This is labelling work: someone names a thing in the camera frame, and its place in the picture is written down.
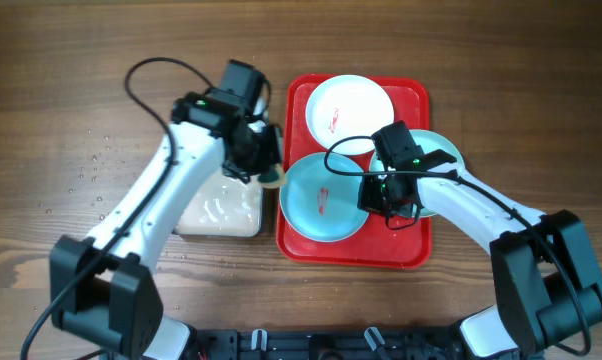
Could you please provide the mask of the green yellow scrub sponge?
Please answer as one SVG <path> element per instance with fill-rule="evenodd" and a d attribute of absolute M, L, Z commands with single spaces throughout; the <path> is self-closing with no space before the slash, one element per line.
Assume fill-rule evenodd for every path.
<path fill-rule="evenodd" d="M 257 181 L 265 189 L 277 189 L 287 182 L 286 174 L 280 164 L 273 165 L 265 173 L 260 174 Z"/>

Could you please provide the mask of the light blue round plate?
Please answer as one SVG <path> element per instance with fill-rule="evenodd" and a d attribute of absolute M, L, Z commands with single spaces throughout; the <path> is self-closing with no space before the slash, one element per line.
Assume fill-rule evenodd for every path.
<path fill-rule="evenodd" d="M 357 207 L 360 166 L 340 154 L 323 152 L 296 161 L 280 190 L 280 207 L 289 225 L 302 236 L 334 243 L 354 235 L 368 213 Z"/>

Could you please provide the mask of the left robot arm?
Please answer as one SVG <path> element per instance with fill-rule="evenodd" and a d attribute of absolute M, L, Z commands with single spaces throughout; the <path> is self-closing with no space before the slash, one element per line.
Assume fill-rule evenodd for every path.
<path fill-rule="evenodd" d="M 264 188 L 285 182 L 279 130 L 267 122 L 265 75 L 228 62 L 219 85 L 174 102 L 149 165 L 123 200 L 83 240 L 61 237 L 50 261 L 51 303 L 21 348 L 27 358 L 45 321 L 125 359 L 194 359 L 196 331 L 171 319 L 153 279 L 184 210 L 214 174 Z"/>

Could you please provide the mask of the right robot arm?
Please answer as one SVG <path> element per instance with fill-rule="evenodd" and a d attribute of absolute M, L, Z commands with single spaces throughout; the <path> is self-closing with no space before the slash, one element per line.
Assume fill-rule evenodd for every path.
<path fill-rule="evenodd" d="M 602 271 L 585 226 L 572 212 L 545 214 L 490 188 L 443 149 L 426 152 L 396 122 L 370 137 L 382 168 L 362 180 L 358 206 L 414 225 L 423 210 L 457 226 L 489 255 L 494 306 L 461 321 L 475 358 L 557 347 L 577 356 L 602 322 Z"/>

